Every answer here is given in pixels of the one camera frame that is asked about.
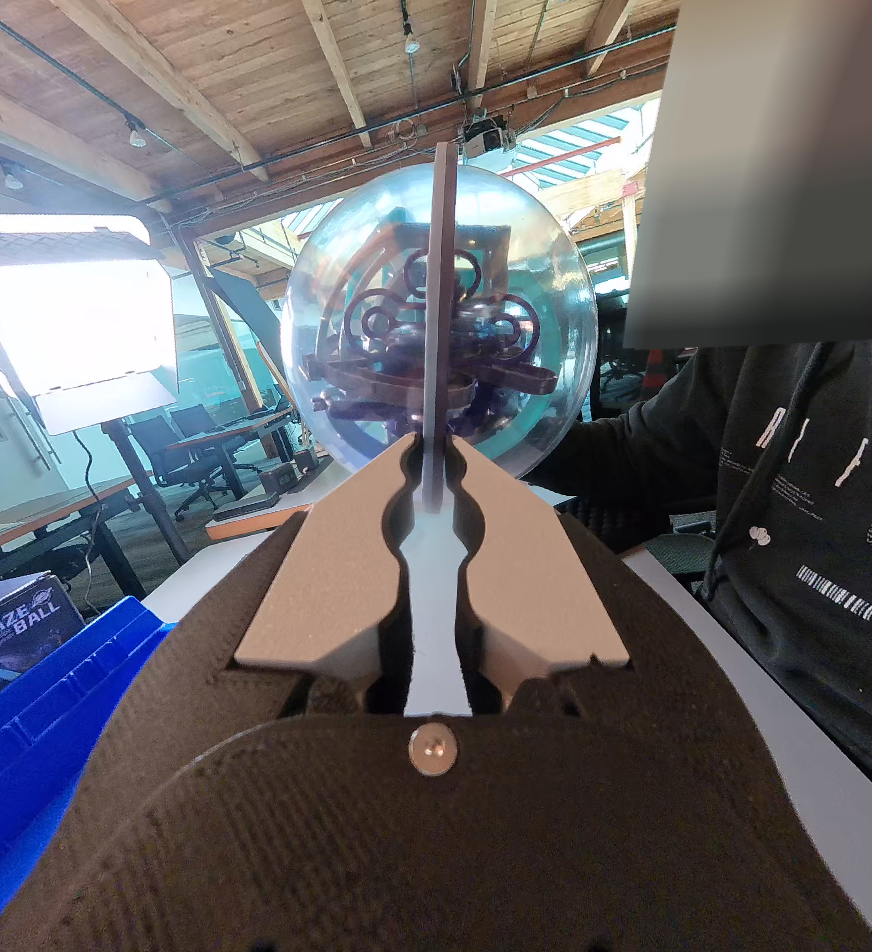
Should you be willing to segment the black office chair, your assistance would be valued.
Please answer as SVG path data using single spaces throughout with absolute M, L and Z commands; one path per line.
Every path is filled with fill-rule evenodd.
M 189 508 L 200 499 L 206 500 L 213 510 L 218 508 L 212 493 L 226 493 L 227 489 L 214 484 L 214 477 L 219 469 L 215 459 L 203 457 L 196 450 L 173 449 L 178 437 L 164 417 L 156 416 L 140 422 L 129 422 L 127 427 L 149 459 L 159 487 L 195 487 L 194 492 L 175 509 L 175 521 L 181 522 Z

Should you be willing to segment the clear maze ball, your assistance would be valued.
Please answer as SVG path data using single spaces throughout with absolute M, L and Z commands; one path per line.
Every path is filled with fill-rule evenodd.
M 598 316 L 583 259 L 516 184 L 455 165 L 451 260 L 436 163 L 384 173 L 303 245 L 281 314 L 302 423 L 347 478 L 424 432 L 429 318 L 449 309 L 445 432 L 525 477 L 568 434 L 593 381 Z

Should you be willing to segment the blue plastic bin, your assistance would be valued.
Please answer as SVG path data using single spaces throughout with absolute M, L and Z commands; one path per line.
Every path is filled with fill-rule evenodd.
M 172 628 L 126 597 L 0 691 L 0 913 L 60 826 L 120 699 Z

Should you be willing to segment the person's right forearm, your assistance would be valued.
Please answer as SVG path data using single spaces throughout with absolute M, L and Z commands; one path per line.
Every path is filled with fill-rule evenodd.
M 620 416 L 574 422 L 525 482 L 603 506 L 687 513 L 716 502 L 720 446 L 746 348 L 700 349 Z

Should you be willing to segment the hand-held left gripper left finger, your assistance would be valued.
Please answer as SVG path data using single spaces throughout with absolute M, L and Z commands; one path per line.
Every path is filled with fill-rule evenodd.
M 401 547 L 414 527 L 418 436 L 399 439 L 311 507 L 233 660 L 347 682 L 406 706 L 413 641 Z

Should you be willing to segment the flat black bar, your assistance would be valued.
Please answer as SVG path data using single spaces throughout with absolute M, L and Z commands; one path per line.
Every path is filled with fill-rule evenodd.
M 247 517 L 276 506 L 280 499 L 281 495 L 277 493 L 255 497 L 248 494 L 235 503 L 219 507 L 215 511 L 213 519 L 216 522 L 224 522 L 230 519 Z

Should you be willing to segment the white ceiling box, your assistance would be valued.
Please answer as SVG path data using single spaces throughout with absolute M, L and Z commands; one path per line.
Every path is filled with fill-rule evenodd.
M 464 162 L 498 172 L 507 168 L 517 148 L 517 136 L 503 115 L 482 115 L 463 127 Z

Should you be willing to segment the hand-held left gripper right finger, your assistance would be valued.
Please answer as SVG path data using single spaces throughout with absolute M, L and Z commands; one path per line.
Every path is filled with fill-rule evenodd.
M 559 514 L 458 437 L 449 439 L 459 568 L 455 644 L 473 708 L 505 708 L 519 687 L 629 653 Z

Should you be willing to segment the bright studio light panel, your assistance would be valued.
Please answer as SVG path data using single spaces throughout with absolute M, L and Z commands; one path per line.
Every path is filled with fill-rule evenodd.
M 0 384 L 48 434 L 177 401 L 161 259 L 133 216 L 0 213 Z

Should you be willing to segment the person's black printed hoodie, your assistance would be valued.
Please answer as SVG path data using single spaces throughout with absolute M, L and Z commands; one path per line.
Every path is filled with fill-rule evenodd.
M 702 349 L 726 412 L 711 613 L 872 778 L 872 340 Z

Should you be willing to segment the dark blue cardboard box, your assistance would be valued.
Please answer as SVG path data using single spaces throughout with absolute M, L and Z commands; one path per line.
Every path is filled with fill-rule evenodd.
M 1 580 L 0 691 L 84 626 L 82 614 L 52 573 Z

